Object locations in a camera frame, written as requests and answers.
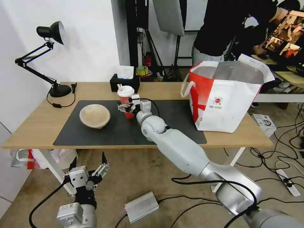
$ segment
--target fire extinguisher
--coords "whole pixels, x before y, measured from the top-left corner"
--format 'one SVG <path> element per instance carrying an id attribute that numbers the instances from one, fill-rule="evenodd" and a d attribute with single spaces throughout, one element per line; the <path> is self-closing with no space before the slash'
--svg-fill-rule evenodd
<path id="1" fill-rule="evenodd" d="M 144 65 L 150 67 L 152 65 L 152 54 L 151 52 L 146 52 Z"/>

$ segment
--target black desk mat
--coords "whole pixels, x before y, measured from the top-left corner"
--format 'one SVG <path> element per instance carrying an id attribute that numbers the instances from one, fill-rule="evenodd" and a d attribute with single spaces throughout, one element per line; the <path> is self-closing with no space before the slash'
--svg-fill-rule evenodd
<path id="1" fill-rule="evenodd" d="M 171 128 L 178 129 L 198 144 L 207 143 L 204 133 L 194 125 L 189 100 L 155 100 L 160 116 Z M 89 128 L 79 119 L 80 110 L 91 104 L 105 106 L 111 114 L 110 122 L 102 129 Z M 152 113 L 157 115 L 152 104 Z M 97 145 L 154 145 L 141 132 L 136 118 L 126 119 L 118 111 L 114 100 L 81 100 L 54 142 L 55 146 L 97 146 Z"/>

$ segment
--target table leg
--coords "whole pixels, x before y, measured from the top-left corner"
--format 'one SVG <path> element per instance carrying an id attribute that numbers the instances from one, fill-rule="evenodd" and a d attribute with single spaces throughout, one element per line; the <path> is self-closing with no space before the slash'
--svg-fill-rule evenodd
<path id="1" fill-rule="evenodd" d="M 224 162 L 224 165 L 234 166 L 245 149 L 246 147 L 241 147 L 239 150 L 236 150 L 232 154 L 230 154 Z M 221 184 L 218 184 L 217 186 L 211 186 L 212 192 L 215 193 L 219 189 L 220 185 Z"/>
<path id="2" fill-rule="evenodd" d="M 51 153 L 48 150 L 38 150 L 38 153 L 41 153 L 41 159 L 47 164 L 49 170 L 57 178 L 60 183 L 63 183 L 64 172 L 61 170 L 59 165 L 56 163 Z M 76 189 L 70 184 L 67 183 L 63 186 L 70 195 L 76 194 Z"/>

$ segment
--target shopping bag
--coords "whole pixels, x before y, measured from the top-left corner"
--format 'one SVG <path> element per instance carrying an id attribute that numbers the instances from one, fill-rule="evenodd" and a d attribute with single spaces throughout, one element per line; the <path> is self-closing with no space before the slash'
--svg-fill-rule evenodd
<path id="1" fill-rule="evenodd" d="M 75 149 L 54 149 L 49 150 L 51 156 L 61 169 L 69 168 L 75 158 L 78 158 Z M 38 149 L 11 150 L 11 166 L 26 169 L 47 169 L 48 162 L 41 155 Z"/>
<path id="2" fill-rule="evenodd" d="M 189 84 L 184 91 L 186 81 Z M 274 77 L 268 66 L 246 55 L 238 61 L 203 61 L 190 69 L 181 86 L 189 95 L 198 130 L 234 132 L 261 86 Z"/>

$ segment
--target lamp arm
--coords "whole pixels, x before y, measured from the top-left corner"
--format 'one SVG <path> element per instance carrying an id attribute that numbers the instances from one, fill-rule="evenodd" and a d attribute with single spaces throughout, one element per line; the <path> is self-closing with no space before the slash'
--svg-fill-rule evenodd
<path id="1" fill-rule="evenodd" d="M 42 78 L 43 80 L 47 81 L 48 83 L 50 83 L 50 84 L 52 84 L 52 85 L 56 85 L 56 84 L 57 84 L 56 80 L 52 80 L 52 79 L 48 78 L 47 76 L 45 76 L 45 75 L 39 73 L 38 71 L 34 70 L 33 68 L 30 68 L 30 67 L 27 65 L 29 62 L 33 61 L 34 59 L 36 59 L 36 58 L 38 58 L 38 57 L 44 55 L 45 53 L 49 52 L 50 50 L 52 50 L 52 49 L 53 49 L 53 45 L 54 45 L 53 42 L 47 41 L 45 44 L 43 44 L 42 46 L 36 48 L 35 50 L 31 51 L 30 53 L 26 54 L 25 56 L 22 56 L 21 58 L 17 58 L 17 59 L 15 60 L 15 63 L 16 63 L 18 66 L 20 66 L 20 67 L 22 67 L 22 68 L 24 68 L 24 69 L 30 71 L 31 73 L 35 74 L 35 75 L 38 76 L 39 78 Z M 40 50 L 40 49 L 43 48 L 43 47 L 48 47 L 48 50 L 46 50 L 46 51 L 44 51 L 44 52 L 42 52 L 42 53 L 40 53 L 40 54 L 38 54 L 38 55 L 30 56 L 31 54 L 35 53 L 36 51 Z"/>

